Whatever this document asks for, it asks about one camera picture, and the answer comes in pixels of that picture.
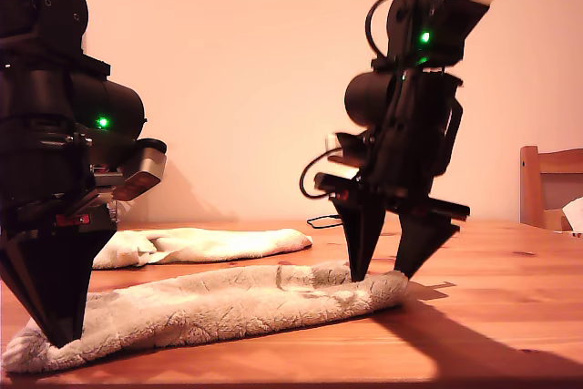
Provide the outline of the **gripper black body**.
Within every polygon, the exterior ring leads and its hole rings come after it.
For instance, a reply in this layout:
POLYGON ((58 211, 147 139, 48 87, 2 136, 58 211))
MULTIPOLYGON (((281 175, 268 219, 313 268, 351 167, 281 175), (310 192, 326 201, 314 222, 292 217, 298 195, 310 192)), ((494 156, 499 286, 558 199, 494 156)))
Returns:
POLYGON ((389 148, 371 150, 368 155, 352 148, 335 148, 327 155, 330 160, 358 168, 351 178, 323 172, 315 175, 315 188, 329 196, 333 205, 336 200, 349 205, 378 200, 385 214, 438 214, 451 220, 465 220, 470 214, 466 205, 430 195, 434 179, 444 174, 449 165, 450 147, 389 148))
POLYGON ((1 242, 107 242, 117 226, 93 166, 117 166, 115 132, 3 131, 1 242))

